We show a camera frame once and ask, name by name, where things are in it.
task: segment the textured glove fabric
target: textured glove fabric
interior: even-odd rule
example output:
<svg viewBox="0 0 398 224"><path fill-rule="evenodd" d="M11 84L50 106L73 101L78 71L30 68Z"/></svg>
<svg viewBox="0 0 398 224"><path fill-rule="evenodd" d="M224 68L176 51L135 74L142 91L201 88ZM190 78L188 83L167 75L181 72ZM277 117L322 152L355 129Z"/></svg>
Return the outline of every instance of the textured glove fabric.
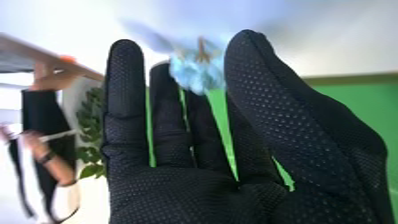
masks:
<svg viewBox="0 0 398 224"><path fill-rule="evenodd" d="M185 119L169 64L151 69L149 167L144 56L132 41L112 45L101 148L110 223L393 223L380 137L300 82L258 35L238 33L226 55L238 181L208 99L185 92ZM295 179L292 193L272 155Z"/></svg>
<svg viewBox="0 0 398 224"><path fill-rule="evenodd" d="M306 85L263 34L226 53L228 94L295 180L274 223L393 223L386 146L345 105Z"/></svg>

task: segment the leaf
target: leaf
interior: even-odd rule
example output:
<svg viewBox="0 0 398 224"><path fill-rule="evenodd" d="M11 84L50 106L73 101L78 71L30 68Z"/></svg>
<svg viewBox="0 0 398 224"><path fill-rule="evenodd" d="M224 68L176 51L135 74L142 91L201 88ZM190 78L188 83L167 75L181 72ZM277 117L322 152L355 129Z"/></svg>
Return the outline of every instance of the leaf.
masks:
<svg viewBox="0 0 398 224"><path fill-rule="evenodd" d="M96 179L105 176L105 167L103 165L100 165L101 168L98 168L98 172L96 172Z"/></svg>
<svg viewBox="0 0 398 224"><path fill-rule="evenodd" d="M84 170L82 170L78 178L84 179L84 178L91 177L96 174L98 170L100 170L100 165L98 164L87 165Z"/></svg>
<svg viewBox="0 0 398 224"><path fill-rule="evenodd" d="M91 162L87 152L78 151L77 152L77 156L78 156L78 159L82 159L84 163L89 163Z"/></svg>
<svg viewBox="0 0 398 224"><path fill-rule="evenodd" d="M84 141L85 143L91 142L91 137L89 137L87 135L80 135L80 139L82 139L82 141Z"/></svg>

